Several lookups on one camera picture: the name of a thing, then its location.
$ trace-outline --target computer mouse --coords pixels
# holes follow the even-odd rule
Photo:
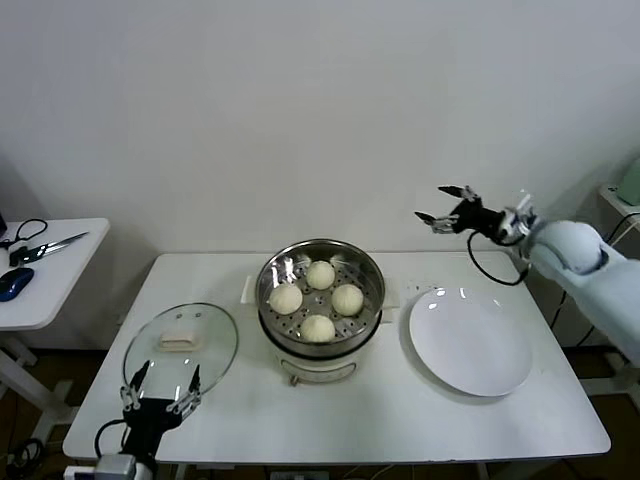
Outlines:
[[[0,302],[8,302],[18,296],[33,278],[32,268],[16,268],[0,277]]]

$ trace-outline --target cable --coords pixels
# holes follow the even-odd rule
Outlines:
[[[22,231],[22,229],[26,225],[28,225],[31,222],[38,222],[38,223],[42,224],[42,228],[40,230],[38,230],[37,232],[32,233],[28,237],[21,237],[20,236],[20,232]],[[4,241],[0,242],[0,248],[9,248],[11,245],[13,245],[14,243],[17,243],[17,242],[19,242],[21,240],[24,240],[24,241],[31,240],[33,237],[36,237],[36,236],[40,235],[41,233],[43,233],[47,228],[49,228],[49,224],[47,223],[46,220],[42,220],[41,218],[30,218],[29,220],[25,220],[18,227],[18,230],[16,231],[16,235],[15,235],[14,239],[13,240],[4,240]]]
[[[506,285],[507,287],[515,287],[516,285],[521,284],[529,274],[531,264],[527,264],[527,268],[522,272],[520,272],[520,276],[514,282],[507,282],[506,280],[501,280],[499,278],[494,277],[493,275],[491,275],[489,272],[487,272],[484,268],[480,266],[480,264],[476,260],[476,257],[473,255],[473,249],[471,248],[471,241],[473,240],[473,237],[475,237],[478,233],[480,233],[479,230],[474,230],[471,233],[471,235],[469,235],[469,237],[467,238],[467,252],[469,252],[469,258],[471,258],[471,261],[476,266],[476,268],[480,270],[480,273],[482,273],[488,279],[493,280],[494,282],[499,283],[500,285]]]
[[[105,423],[98,429],[98,433],[96,433],[96,437],[93,440],[93,449],[95,450],[96,456],[98,458],[102,457],[102,452],[100,451],[100,437],[102,436],[102,432],[104,432],[109,427],[113,427],[114,425],[120,425],[121,423],[125,423],[124,418],[109,420],[107,423]]]
[[[38,230],[36,233],[32,233],[28,237],[20,237],[20,232],[22,231],[22,229],[31,222],[41,223],[42,229]],[[42,220],[41,218],[30,218],[29,220],[25,220],[24,222],[22,222],[18,227],[18,230],[16,231],[16,240],[31,240],[33,237],[37,237],[41,233],[44,233],[47,228],[49,228],[49,224],[46,222],[46,220]]]
[[[37,438],[30,438],[20,443],[11,452],[13,458],[6,467],[7,477],[12,480],[30,477],[40,466],[43,453],[44,445]]]
[[[576,347],[581,347],[581,346],[582,346],[582,344],[583,344],[584,342],[586,342],[586,341],[587,341],[587,338],[589,338],[589,337],[591,336],[591,334],[593,333],[593,331],[594,331],[595,329],[596,329],[596,327],[592,326],[592,327],[589,329],[589,331],[585,334],[585,336],[584,336],[584,337],[582,337],[582,339],[581,339],[578,343],[576,343]]]
[[[558,308],[556,308],[556,313],[553,315],[553,320],[551,321],[551,330],[553,330],[553,327],[556,326],[556,323],[558,322],[558,317],[560,316],[560,310],[562,310],[562,307],[564,306],[564,302],[567,300],[567,291],[563,290],[562,291],[562,297],[560,297],[560,303],[558,304]]]
[[[381,470],[378,470],[369,480],[376,480],[376,478],[378,478],[380,475],[382,475],[385,472],[388,472],[389,470],[391,470],[393,467],[395,467],[395,465],[387,465],[386,467],[384,467]]]
[[[342,480],[346,480],[349,477],[349,475],[353,475],[353,472],[355,472],[359,468],[360,468],[360,465],[356,465],[355,467],[353,467],[351,470],[349,470],[347,473],[345,473],[342,476]]]
[[[613,231],[609,234],[609,236],[607,237],[607,239],[605,240],[605,242],[609,243],[611,241],[611,239],[615,236],[616,232],[618,231],[618,229],[622,226],[622,224],[624,222],[626,222],[629,218],[631,217],[635,217],[636,215],[640,215],[640,212],[633,212],[633,213],[629,213],[627,215],[625,215],[624,217],[622,217],[622,220],[620,220],[618,222],[618,224],[616,225],[616,227],[613,229]],[[626,233],[631,230],[630,228],[627,229],[627,231],[625,231],[622,235],[620,235],[620,237],[618,239],[616,239],[615,243],[618,243],[620,241],[620,239],[626,235]]]
[[[124,427],[122,431],[122,438],[120,439],[120,448],[124,448],[124,442],[127,440],[127,433],[129,433],[129,427]]]

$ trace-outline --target table leg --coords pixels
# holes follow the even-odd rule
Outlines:
[[[526,480],[558,460],[540,460],[536,462],[513,462],[500,470],[491,480]]]
[[[31,353],[31,351],[15,337],[8,335],[0,336],[0,346],[6,348],[16,358],[16,363],[19,366],[36,364],[38,359]],[[0,383],[0,399],[7,393],[7,386],[4,383]]]
[[[31,350],[16,337],[10,335],[0,336],[0,345],[9,350],[17,359],[22,358],[24,363],[30,367],[33,367],[38,361],[38,358],[31,353]]]
[[[45,388],[2,350],[0,350],[0,381],[43,413],[64,417],[71,412],[71,407],[58,395]]]
[[[625,364],[618,354],[606,355],[606,359],[616,372],[609,378],[583,378],[582,388],[589,397],[597,395],[629,395],[640,411],[640,368]]]

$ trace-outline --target white table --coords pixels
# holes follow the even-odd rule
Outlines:
[[[104,218],[49,220],[48,224],[44,233],[29,241],[29,248],[82,232],[88,231],[89,235],[60,252],[27,265],[35,270],[31,282],[16,298],[0,303],[2,332],[34,330],[51,323],[109,230],[109,222]],[[8,223],[3,239],[12,239],[19,225]],[[22,369],[24,364],[35,363],[33,354],[6,334],[0,337],[0,342],[17,357],[14,361],[0,350],[0,380],[43,411],[33,437],[46,442],[55,425],[69,424],[75,415],[76,409],[64,403],[71,382],[62,381],[53,392],[49,391]]]
[[[240,303],[247,275],[266,254],[160,256],[116,337],[64,441],[64,452],[95,458],[93,439],[122,415],[122,360],[134,334],[156,314],[187,302],[227,309],[239,329],[238,355],[198,410],[168,432],[159,462],[187,464],[360,464],[483,462],[589,455],[610,440],[547,323],[524,286],[502,287],[478,273],[465,253],[373,254],[393,279],[402,308],[385,312],[361,368],[347,380],[290,387],[258,324]],[[494,274],[517,276],[508,257],[479,253]],[[466,287],[497,298],[531,340],[534,367],[503,398],[449,388],[421,364],[407,335],[420,292]],[[122,429],[102,436],[103,452],[119,450]]]

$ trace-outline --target robotic arm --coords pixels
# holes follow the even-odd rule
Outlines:
[[[573,297],[580,311],[635,365],[640,366],[640,261],[611,248],[585,223],[545,222],[534,213],[529,195],[515,207],[497,212],[484,208],[468,186],[439,187],[461,202],[443,217],[415,212],[434,233],[473,230],[496,245],[514,247],[520,258],[557,282]],[[467,242],[471,255],[471,244]],[[515,282],[524,280],[522,272]]]

